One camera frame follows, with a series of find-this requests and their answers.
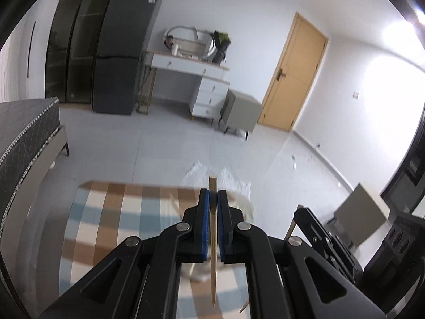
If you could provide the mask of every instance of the refrigerator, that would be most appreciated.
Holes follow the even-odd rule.
[[[131,115],[162,0],[110,0],[101,28],[93,76],[92,108]]]

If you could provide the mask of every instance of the gray nightstand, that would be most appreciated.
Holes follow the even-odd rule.
[[[248,139],[248,132],[252,132],[263,106],[254,97],[239,91],[229,89],[226,100],[220,112],[220,123],[223,120],[226,126],[226,133],[229,128],[242,129],[245,131],[245,139]]]

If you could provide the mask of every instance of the striped tablecloth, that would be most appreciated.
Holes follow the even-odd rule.
[[[144,240],[178,223],[184,210],[197,205],[199,191],[108,182],[80,185],[65,230],[59,293],[66,292],[128,236]],[[182,277],[177,318],[249,318],[249,308],[239,313],[247,299],[243,265],[218,272],[215,307],[211,304],[210,280],[196,282]]]

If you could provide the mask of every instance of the white drawer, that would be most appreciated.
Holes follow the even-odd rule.
[[[224,76],[223,68],[173,55],[154,54],[151,66],[199,76],[206,75],[217,79],[221,79]]]
[[[199,91],[195,104],[204,104],[208,107],[217,107],[221,109],[225,99],[225,95],[215,95],[214,93]]]
[[[200,104],[195,104],[191,113],[192,116],[205,117],[206,119],[218,119],[220,117],[219,108],[206,107]]]
[[[229,84],[225,84],[224,82],[217,82],[207,78],[202,78],[201,84],[199,86],[199,91],[215,93],[217,95],[226,95],[228,89]]]

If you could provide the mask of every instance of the wooden door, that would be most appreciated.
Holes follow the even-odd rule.
[[[328,39],[295,16],[292,33],[270,84],[261,124],[291,130],[315,78]]]

